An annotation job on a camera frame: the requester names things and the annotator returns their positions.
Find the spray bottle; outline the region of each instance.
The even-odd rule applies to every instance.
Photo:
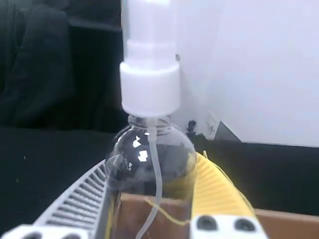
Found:
[[[129,126],[117,134],[106,160],[108,187],[114,197],[152,196],[156,205],[163,198],[176,199],[187,219],[196,152],[169,117],[180,105],[174,8],[171,0],[123,0],[122,8],[122,107],[130,116]],[[157,211],[152,208],[136,235],[117,232],[113,238],[141,239]]]

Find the clear plastic bottle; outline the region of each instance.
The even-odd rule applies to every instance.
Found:
[[[129,116],[129,126],[114,138],[113,149],[106,161],[106,172],[107,191],[113,194],[115,202],[119,203],[119,198],[123,193],[156,195],[157,185],[152,162],[154,151],[151,153],[148,120]],[[156,149],[161,170],[162,199],[176,199],[179,207],[183,208],[183,215],[179,219],[187,220],[190,218],[195,178],[195,149],[188,137],[173,124],[170,117],[157,119],[154,129],[156,129]],[[140,208],[134,212],[142,213],[143,209]],[[138,217],[139,215],[131,215],[127,220]],[[112,222],[115,224],[116,220],[116,213],[114,213]],[[113,239],[133,239],[140,229],[119,232],[114,228],[111,232]]]

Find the black surface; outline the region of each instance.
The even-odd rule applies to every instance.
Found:
[[[319,148],[193,139],[255,208],[319,216]]]
[[[0,128],[0,235],[38,216],[103,160],[112,134]]]
[[[31,224],[101,161],[112,134],[0,128],[0,234]],[[319,149],[193,139],[254,207],[319,215]]]

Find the white tube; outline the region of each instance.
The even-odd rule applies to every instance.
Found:
[[[156,180],[156,195],[155,195],[155,204],[160,205],[161,197],[162,197],[162,190],[163,190],[163,182],[161,178],[161,170],[160,170],[160,162],[159,162],[159,155],[158,150],[156,148],[156,137],[157,137],[157,129],[156,129],[157,119],[150,120],[150,124],[148,127],[149,131],[149,144],[150,144],[150,151],[151,151],[151,158],[155,173],[155,180]],[[136,235],[136,239],[141,239],[144,233],[148,230],[150,225],[155,219],[156,213],[158,212],[158,209],[155,207],[152,207],[152,210],[146,219],[144,225]]]

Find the plastic component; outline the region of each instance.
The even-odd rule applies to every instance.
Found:
[[[171,0],[124,0],[123,109],[138,117],[163,117],[180,105],[179,64]]]
[[[192,217],[207,214],[254,216],[227,175],[201,154],[197,154],[196,172]]]
[[[112,192],[115,199],[120,198],[122,193],[145,198],[155,196],[156,200],[152,200],[152,206],[160,204],[161,195],[163,198],[179,199],[177,203],[182,208],[180,219],[189,220],[196,164],[193,144],[174,126],[169,117],[157,119],[156,125],[151,127],[148,118],[129,116],[129,123],[130,125],[114,138],[113,149],[107,157],[108,192]],[[157,210],[157,207],[153,206],[141,233],[148,228]],[[131,224],[132,218],[121,219],[121,224]],[[113,221],[114,233],[111,238],[141,236],[139,228],[128,233],[117,229],[117,218]]]
[[[161,178],[161,170],[160,170],[160,162],[159,162],[159,154],[156,147],[156,134],[157,134],[157,119],[156,120],[149,120],[149,135],[148,140],[150,144],[150,152],[151,158],[155,173],[155,182],[156,182],[156,194],[155,194],[155,203],[156,205],[160,205],[162,199],[162,192],[163,192],[163,180]],[[152,222],[154,221],[156,214],[158,212],[157,207],[152,207],[151,212],[146,219],[144,225],[136,235],[137,239],[141,239],[147,229],[150,227]]]
[[[1,239],[89,239],[89,233],[68,227],[21,225],[5,233]]]
[[[199,227],[205,220],[207,228]],[[209,223],[216,223],[211,230]],[[267,239],[267,236],[255,217],[239,217],[232,215],[197,216],[190,223],[190,239]]]
[[[106,192],[105,161],[86,172],[63,192],[34,225],[66,226],[86,230],[90,238],[102,238],[112,198]]]

